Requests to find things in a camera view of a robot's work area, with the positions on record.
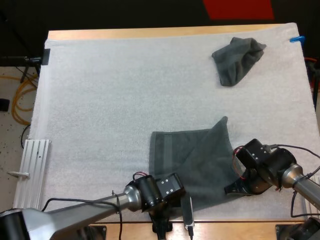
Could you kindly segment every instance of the wire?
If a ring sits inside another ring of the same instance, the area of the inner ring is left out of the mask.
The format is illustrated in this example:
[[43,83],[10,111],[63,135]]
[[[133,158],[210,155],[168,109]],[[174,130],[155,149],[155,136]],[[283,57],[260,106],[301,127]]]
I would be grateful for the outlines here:
[[313,58],[313,57],[305,57],[304,60],[314,62],[314,63],[316,63],[318,61],[316,58]]
[[242,180],[245,180],[246,178],[242,176],[240,170],[238,170],[237,165],[236,165],[236,154],[242,149],[243,146],[238,146],[233,150],[232,153],[232,165],[235,173],[241,178]]
[[21,147],[22,147],[22,149],[24,149],[25,148],[25,146],[24,146],[24,144],[23,144],[23,138],[24,138],[24,134],[25,134],[25,132],[26,132],[26,130],[28,129],[28,128],[30,128],[30,124],[29,125],[27,125],[24,129],[23,129],[23,131],[22,131],[22,134],[21,134],[21,137],[20,137],[20,143],[21,143]]
[[304,217],[304,216],[320,216],[320,213],[303,213],[303,214],[294,215],[294,205],[295,205],[296,196],[297,196],[297,191],[294,191],[292,195],[291,210],[290,210],[290,216],[292,218],[298,218],[298,217]]
[[21,69],[19,69],[17,66],[15,67],[16,69],[18,69],[20,72],[22,72],[22,78],[20,79],[21,81],[24,79],[24,77],[26,77],[26,79],[31,83],[32,86],[34,86],[36,89],[38,88],[38,86],[36,86],[32,81],[34,80],[34,76],[31,75],[30,73],[24,72]]
[[112,195],[116,196],[116,204],[118,205],[118,213],[119,213],[119,218],[120,218],[119,240],[121,240],[123,223],[122,223],[122,213],[121,213],[121,209],[120,209],[120,201],[119,201],[118,195],[115,194],[113,190],[112,190]]
[[2,75],[2,76],[0,76],[0,79],[11,79],[11,80],[18,80],[18,81],[20,81],[20,78],[15,77],[15,76],[5,76],[5,75]]
[[[307,151],[308,153],[310,153],[310,154],[312,154],[312,155],[314,155],[314,156],[316,156],[317,158],[320,159],[320,156],[318,154],[314,153],[313,151],[311,151],[311,150],[309,150],[309,149],[307,149],[305,147],[294,146],[294,145],[286,145],[286,144],[275,144],[271,148],[274,149],[274,148],[277,148],[277,147],[287,147],[287,148],[301,149],[301,150]],[[308,173],[306,176],[304,176],[304,178],[306,178],[306,179],[311,178],[319,170],[320,170],[320,166],[318,166],[316,168],[316,170],[314,170],[313,172]],[[296,196],[297,196],[297,191],[294,191],[293,195],[292,195],[291,209],[290,209],[290,216],[292,218],[298,218],[298,217],[304,217],[304,216],[320,216],[320,213],[303,213],[303,214],[294,215],[294,205],[295,205]]]
[[146,174],[144,171],[137,171],[132,175],[133,180],[136,180],[136,176],[145,177],[145,176],[148,176],[148,174]]
[[[318,159],[320,159],[320,156],[319,156],[318,154],[314,153],[313,151],[311,151],[311,150],[309,150],[309,149],[307,149],[307,148],[301,147],[301,146],[293,146],[293,145],[286,145],[286,144],[277,144],[276,146],[277,146],[277,147],[287,147],[287,148],[301,149],[301,150],[307,151],[308,153],[310,153],[310,154],[316,156]],[[318,166],[318,167],[316,168],[316,170],[314,170],[313,172],[308,173],[308,174],[306,175],[306,178],[307,178],[307,179],[311,178],[311,177],[312,177],[313,175],[315,175],[319,170],[320,170],[320,166]]]
[[[35,91],[37,89],[37,86],[32,82],[34,79],[36,79],[37,76],[34,75],[32,78],[30,78],[28,81],[24,81],[20,84],[20,86],[17,88],[16,92],[15,92],[15,95],[13,97],[13,100],[12,100],[12,104],[11,104],[11,114],[12,114],[12,117],[13,119],[19,123],[19,124],[22,124],[22,125],[29,125],[30,122],[27,121],[27,120],[24,120],[17,112],[17,109],[20,110],[20,111],[23,111],[23,112],[29,112],[29,111],[32,111],[33,110],[33,107],[32,108],[21,108],[20,106],[18,106],[18,101],[19,99],[29,93],[29,92],[32,92],[32,91]],[[0,76],[0,79],[7,79],[7,80],[17,80],[17,81],[20,81],[20,78],[18,77],[14,77],[14,76],[6,76],[6,75],[1,75]]]
[[[20,72],[22,72],[23,74],[25,74],[25,72],[24,71],[22,71],[20,68],[18,68],[17,66],[15,66],[15,68],[16,69],[18,69]],[[30,73],[26,73],[27,75],[29,75],[30,77],[32,77],[33,78],[33,75],[32,74],[30,74]]]
[[46,203],[45,203],[43,209],[41,210],[41,212],[44,212],[47,209],[48,204],[50,202],[52,202],[52,201],[79,202],[79,203],[86,203],[86,204],[104,204],[104,205],[113,206],[117,210],[117,213],[119,214],[119,220],[120,220],[119,240],[121,240],[123,221],[122,221],[122,213],[121,213],[121,209],[120,209],[120,201],[119,201],[118,195],[115,194],[114,191],[112,191],[112,195],[116,196],[117,205],[112,203],[112,202],[107,202],[107,201],[84,200],[84,199],[78,199],[78,198],[57,198],[57,197],[52,197],[52,198],[50,198],[50,199],[48,199],[46,201]]

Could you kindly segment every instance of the blue clip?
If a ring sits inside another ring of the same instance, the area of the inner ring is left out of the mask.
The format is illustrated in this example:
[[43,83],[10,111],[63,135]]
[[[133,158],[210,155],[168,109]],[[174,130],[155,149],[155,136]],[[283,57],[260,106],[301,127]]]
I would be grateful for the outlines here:
[[296,36],[290,39],[290,43],[300,42],[303,46],[305,44],[306,37],[305,36]]

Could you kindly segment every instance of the floor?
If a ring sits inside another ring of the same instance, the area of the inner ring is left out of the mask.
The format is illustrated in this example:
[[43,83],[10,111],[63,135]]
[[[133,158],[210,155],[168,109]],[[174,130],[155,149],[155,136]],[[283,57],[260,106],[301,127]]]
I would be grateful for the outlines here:
[[[0,67],[0,76],[12,76],[20,78],[22,73],[15,67]],[[10,209],[13,205],[17,179],[8,171],[19,171],[23,149],[21,147],[21,135],[25,125],[17,123],[11,115],[11,103],[20,82],[17,80],[7,80],[0,78],[0,98],[9,99],[10,106],[8,112],[0,112],[0,212]],[[36,92],[27,93],[19,100],[19,106],[30,108],[35,102]],[[320,95],[318,97],[319,108],[316,111],[318,127],[320,128]],[[21,113],[27,121],[31,121],[32,112]],[[24,134],[24,139],[28,138],[28,131]]]

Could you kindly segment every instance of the silver metal tube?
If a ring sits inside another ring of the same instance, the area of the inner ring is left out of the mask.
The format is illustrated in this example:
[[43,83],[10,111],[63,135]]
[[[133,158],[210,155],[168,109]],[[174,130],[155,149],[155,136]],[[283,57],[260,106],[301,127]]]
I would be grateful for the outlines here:
[[[133,186],[127,186],[124,193],[116,196],[98,199],[115,205],[121,210],[136,211],[141,208],[139,191]],[[51,237],[59,238],[70,231],[78,230],[98,220],[106,218],[117,212],[112,205],[82,203],[49,212],[41,212],[33,208],[22,210],[26,229],[30,240],[49,240]]]
[[310,179],[302,178],[295,183],[293,189],[320,210],[320,185]]

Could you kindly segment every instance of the gray towel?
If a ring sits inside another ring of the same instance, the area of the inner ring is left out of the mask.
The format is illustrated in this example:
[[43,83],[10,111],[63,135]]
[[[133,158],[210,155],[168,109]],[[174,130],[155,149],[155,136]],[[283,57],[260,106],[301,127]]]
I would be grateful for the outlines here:
[[266,46],[253,38],[233,37],[229,45],[212,53],[221,85],[232,87],[240,82],[262,57]]
[[177,173],[200,210],[240,196],[226,196],[224,187],[237,180],[224,116],[212,129],[153,132],[149,172],[156,178]]

